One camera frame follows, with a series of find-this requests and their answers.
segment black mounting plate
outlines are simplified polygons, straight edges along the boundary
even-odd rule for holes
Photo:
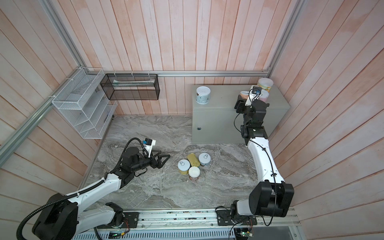
[[[231,219],[231,210],[216,210],[217,224],[219,226],[233,226],[237,225],[257,225],[256,216],[249,216],[250,220],[244,220],[247,216],[236,215],[234,219]]]
[[[138,212],[123,212],[126,219],[128,219],[129,228],[137,228],[137,220],[139,219],[139,213]],[[112,228],[111,225],[100,225],[97,227],[98,229],[106,229],[106,228]],[[126,229],[127,225],[123,222],[121,228]]]

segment cabinet top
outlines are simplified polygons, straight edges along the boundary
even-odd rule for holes
[[[192,105],[194,111],[235,110],[237,96],[241,91],[249,91],[252,85],[205,85],[211,89],[210,99],[207,104],[196,102],[196,89],[201,85],[192,87]],[[270,104],[268,109],[289,109],[290,106],[281,94],[280,90],[273,85],[266,101]]]

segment can with blue label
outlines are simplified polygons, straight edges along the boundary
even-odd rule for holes
[[[207,104],[211,95],[211,89],[201,86],[196,89],[196,102],[199,104]]]

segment wooden wall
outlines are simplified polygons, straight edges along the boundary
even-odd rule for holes
[[[263,70],[297,0],[52,0],[87,66],[105,70]],[[160,78],[158,101],[118,114],[192,113],[194,84],[250,77]]]
[[[38,0],[0,1],[0,144],[76,67]],[[2,238],[16,239],[51,195],[77,190],[96,147],[52,110],[0,169]]]
[[[308,239],[384,239],[383,12],[308,1],[271,76],[291,106],[272,155]]]

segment black wire mesh basket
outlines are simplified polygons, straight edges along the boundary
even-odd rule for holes
[[[100,83],[109,100],[158,100],[156,74],[108,73]]]

